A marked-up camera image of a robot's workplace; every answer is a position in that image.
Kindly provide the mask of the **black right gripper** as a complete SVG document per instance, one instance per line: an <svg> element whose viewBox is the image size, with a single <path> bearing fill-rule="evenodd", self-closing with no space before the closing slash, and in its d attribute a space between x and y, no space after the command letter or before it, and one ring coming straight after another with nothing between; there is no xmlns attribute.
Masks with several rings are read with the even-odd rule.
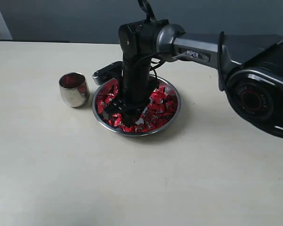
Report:
<svg viewBox="0 0 283 226"><path fill-rule="evenodd" d="M150 78L151 59L156 53L123 53L122 65L122 101L126 105L138 105L149 99L158 87L157 79ZM134 125L144 111L143 107L126 107L119 100L111 101L103 110L103 117L110 119L116 113L124 111L124 125Z"/></svg>

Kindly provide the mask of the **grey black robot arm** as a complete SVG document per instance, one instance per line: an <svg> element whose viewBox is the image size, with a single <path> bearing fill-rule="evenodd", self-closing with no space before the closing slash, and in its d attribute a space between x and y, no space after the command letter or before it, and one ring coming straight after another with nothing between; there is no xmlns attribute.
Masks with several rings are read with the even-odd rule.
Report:
<svg viewBox="0 0 283 226"><path fill-rule="evenodd" d="M123 52L117 97L103 111L121 113L132 126L146 108L157 82L151 60L193 61L218 72L219 89L233 110L256 128L283 138L283 37L186 33L167 20L124 24L118 37Z"/></svg>

